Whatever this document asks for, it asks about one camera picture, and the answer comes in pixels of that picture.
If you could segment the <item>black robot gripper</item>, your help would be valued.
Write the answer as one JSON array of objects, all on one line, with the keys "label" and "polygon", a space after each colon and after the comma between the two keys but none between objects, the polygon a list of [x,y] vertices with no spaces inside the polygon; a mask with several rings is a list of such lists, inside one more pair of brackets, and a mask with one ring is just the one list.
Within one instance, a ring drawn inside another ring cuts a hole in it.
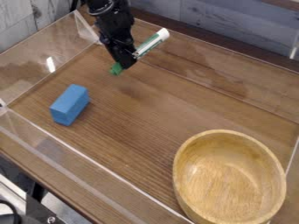
[{"label": "black robot gripper", "polygon": [[130,34],[134,18],[128,0],[86,0],[87,14],[95,18],[99,42],[124,69],[134,63],[134,41]]}]

